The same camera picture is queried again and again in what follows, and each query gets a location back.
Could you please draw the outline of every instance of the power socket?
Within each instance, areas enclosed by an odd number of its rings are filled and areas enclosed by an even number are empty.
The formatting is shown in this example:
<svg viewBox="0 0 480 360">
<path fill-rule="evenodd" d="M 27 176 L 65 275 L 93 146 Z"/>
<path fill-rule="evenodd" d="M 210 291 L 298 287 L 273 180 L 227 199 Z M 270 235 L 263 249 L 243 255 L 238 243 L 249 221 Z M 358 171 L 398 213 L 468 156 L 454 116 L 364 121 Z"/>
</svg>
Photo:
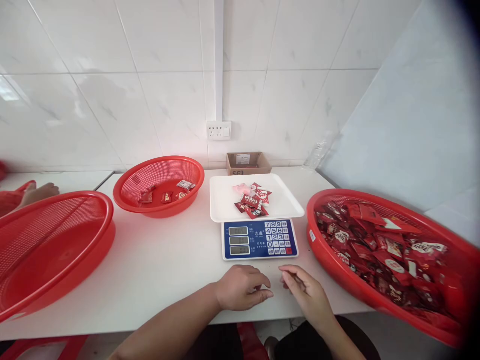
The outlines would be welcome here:
<svg viewBox="0 0 480 360">
<path fill-rule="evenodd" d="M 230 121 L 207 121 L 208 141 L 230 140 L 232 138 L 232 123 Z"/>
</svg>

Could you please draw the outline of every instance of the tabletop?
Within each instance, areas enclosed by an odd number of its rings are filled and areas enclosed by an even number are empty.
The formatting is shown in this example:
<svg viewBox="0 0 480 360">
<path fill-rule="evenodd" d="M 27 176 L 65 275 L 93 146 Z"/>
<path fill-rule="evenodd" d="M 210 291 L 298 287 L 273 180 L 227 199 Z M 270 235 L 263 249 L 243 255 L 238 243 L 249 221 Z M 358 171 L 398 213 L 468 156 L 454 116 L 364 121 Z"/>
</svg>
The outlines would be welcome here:
<svg viewBox="0 0 480 360">
<path fill-rule="evenodd" d="M 0 181 L 0 191 L 17 190 L 30 180 L 35 180 L 38 187 L 54 183 L 58 186 L 60 194 L 96 190 L 113 173 L 113 171 L 9 173 L 5 179 Z"/>
<path fill-rule="evenodd" d="M 277 167 L 279 175 L 300 204 L 333 186 L 316 172 L 300 167 Z M 280 265 L 303 267 L 323 285 L 335 314 L 373 311 L 341 288 L 322 268 L 307 240 L 307 217 L 293 219 L 299 257 L 224 261 L 221 224 L 210 219 L 210 178 L 226 170 L 206 170 L 195 202 L 167 219 L 153 219 L 120 209 L 113 220 L 116 237 L 100 266 L 71 293 L 27 317 L 0 324 L 0 340 L 81 334 L 128 332 L 155 314 L 218 281 L 234 264 L 252 265 L 271 281 L 274 297 L 251 310 L 223 311 L 212 324 L 257 322 L 303 316 L 295 298 L 280 283 Z M 120 174 L 99 189 L 112 197 Z"/>
</svg>

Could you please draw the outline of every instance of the human hand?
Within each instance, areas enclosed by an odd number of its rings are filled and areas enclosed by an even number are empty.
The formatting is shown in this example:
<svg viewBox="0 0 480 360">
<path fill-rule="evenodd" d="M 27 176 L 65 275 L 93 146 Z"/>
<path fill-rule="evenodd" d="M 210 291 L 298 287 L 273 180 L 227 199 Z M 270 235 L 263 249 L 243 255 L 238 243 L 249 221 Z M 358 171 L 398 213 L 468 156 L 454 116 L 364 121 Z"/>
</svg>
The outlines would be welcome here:
<svg viewBox="0 0 480 360">
<path fill-rule="evenodd" d="M 23 195 L 23 199 L 21 200 L 18 209 L 36 203 L 40 200 L 51 198 L 58 194 L 60 194 L 58 186 L 55 186 L 55 184 L 51 182 L 39 188 L 37 188 L 37 184 L 35 182 L 32 182 L 26 188 L 25 194 Z"/>
<path fill-rule="evenodd" d="M 279 269 L 283 287 L 290 289 L 306 319 L 319 334 L 335 324 L 327 294 L 317 280 L 300 266 L 283 265 Z"/>
<path fill-rule="evenodd" d="M 257 268 L 249 265 L 234 265 L 220 281 L 214 284 L 215 296 L 222 310 L 244 311 L 274 297 L 270 280 Z"/>
</svg>

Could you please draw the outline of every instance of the red round basket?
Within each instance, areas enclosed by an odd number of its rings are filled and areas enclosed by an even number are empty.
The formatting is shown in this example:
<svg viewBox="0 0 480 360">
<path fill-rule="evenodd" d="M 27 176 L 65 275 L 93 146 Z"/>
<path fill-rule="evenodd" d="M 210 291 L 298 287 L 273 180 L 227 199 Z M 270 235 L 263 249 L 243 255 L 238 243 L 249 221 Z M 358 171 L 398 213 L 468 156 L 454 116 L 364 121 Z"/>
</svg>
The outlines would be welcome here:
<svg viewBox="0 0 480 360">
<path fill-rule="evenodd" d="M 0 323 L 62 298 L 102 262 L 115 238 L 110 198 L 50 197 L 0 218 Z"/>
<path fill-rule="evenodd" d="M 205 179 L 205 171 L 198 161 L 184 156 L 164 156 L 145 161 L 118 179 L 113 189 L 113 199 L 119 207 L 131 213 L 151 218 L 168 218 L 177 215 L 193 204 Z M 162 204 L 162 195 L 173 196 L 184 189 L 177 184 L 186 180 L 196 186 L 183 198 Z M 151 203 L 140 203 L 141 193 L 156 186 Z"/>
<path fill-rule="evenodd" d="M 465 291 L 469 292 L 470 299 L 478 298 L 478 290 L 476 288 L 480 274 L 480 251 L 469 242 L 425 216 L 397 203 L 368 193 L 345 189 L 324 190 L 315 194 L 308 202 L 308 242 L 320 264 L 339 285 L 370 307 L 404 320 L 425 334 L 449 346 L 460 346 L 463 333 L 450 333 L 434 327 L 432 324 L 394 304 L 370 287 L 335 255 L 322 237 L 317 226 L 316 217 L 316 211 L 330 201 L 334 201 L 340 206 L 343 206 L 346 201 L 370 203 L 381 216 L 396 216 L 400 220 L 420 229 L 422 238 L 432 239 L 436 243 L 446 245 L 448 252 L 445 254 L 444 259 L 449 266 L 454 267 L 462 275 L 463 287 Z"/>
</svg>

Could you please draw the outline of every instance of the forearm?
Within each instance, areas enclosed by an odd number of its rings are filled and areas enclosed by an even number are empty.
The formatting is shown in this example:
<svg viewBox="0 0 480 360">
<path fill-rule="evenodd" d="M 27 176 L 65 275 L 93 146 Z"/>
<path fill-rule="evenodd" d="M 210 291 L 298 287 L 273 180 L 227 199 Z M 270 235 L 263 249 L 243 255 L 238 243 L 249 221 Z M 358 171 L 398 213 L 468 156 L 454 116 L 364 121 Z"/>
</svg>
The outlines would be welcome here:
<svg viewBox="0 0 480 360">
<path fill-rule="evenodd" d="M 316 331 L 327 344 L 335 360 L 365 360 L 363 354 L 335 318 L 330 326 L 324 326 L 323 329 L 316 328 Z"/>
<path fill-rule="evenodd" d="M 183 358 L 221 311 L 214 286 L 209 284 L 158 313 L 125 340 L 110 359 Z"/>
</svg>

